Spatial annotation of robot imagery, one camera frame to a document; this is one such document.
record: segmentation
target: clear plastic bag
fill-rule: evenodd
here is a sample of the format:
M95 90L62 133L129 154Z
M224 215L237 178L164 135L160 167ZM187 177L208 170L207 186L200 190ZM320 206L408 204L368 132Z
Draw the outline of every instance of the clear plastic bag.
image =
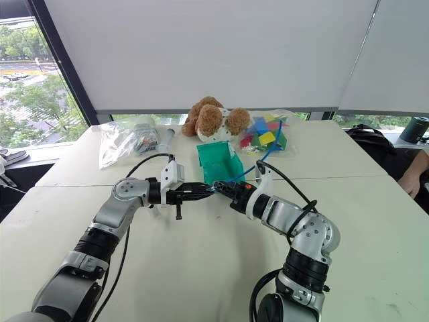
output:
M284 157L294 154L294 146L288 140L288 127L302 122L299 117L284 109L249 111L249 114L249 127L235 142L236 149L254 156L264 156L268 151L271 151L270 156ZM278 133L280 121L282 127Z
M120 158L155 150L159 142L155 121L147 115L108 122L99 125L99 128L101 130L100 169L116 163Z

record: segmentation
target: teddy bear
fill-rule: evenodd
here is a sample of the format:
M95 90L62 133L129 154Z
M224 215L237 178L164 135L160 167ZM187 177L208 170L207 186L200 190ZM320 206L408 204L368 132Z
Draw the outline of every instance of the teddy bear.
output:
M191 108L182 133L185 136L198 135L204 143L229 141L249 123L250 115L245 109L229 111L214 97L207 96Z

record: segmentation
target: green plastic container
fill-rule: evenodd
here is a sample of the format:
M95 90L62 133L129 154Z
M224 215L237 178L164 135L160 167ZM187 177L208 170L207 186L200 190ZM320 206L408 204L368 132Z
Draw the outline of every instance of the green plastic container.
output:
M244 172L243 164L228 141L197 146L200 166L204 170L204 182L227 181Z

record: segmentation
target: white roller blind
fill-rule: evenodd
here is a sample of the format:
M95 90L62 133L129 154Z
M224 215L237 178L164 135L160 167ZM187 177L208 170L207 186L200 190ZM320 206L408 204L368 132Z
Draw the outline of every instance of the white roller blind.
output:
M381 0L340 109L429 114L428 0Z
M337 107L375 0L46 0L97 110Z

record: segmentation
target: person's arm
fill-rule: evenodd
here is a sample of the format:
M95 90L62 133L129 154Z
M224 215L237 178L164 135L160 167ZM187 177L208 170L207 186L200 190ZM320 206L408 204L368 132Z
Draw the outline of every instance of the person's arm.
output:
M420 190L420 175L428 169L429 146L419 152L397 183L414 199Z

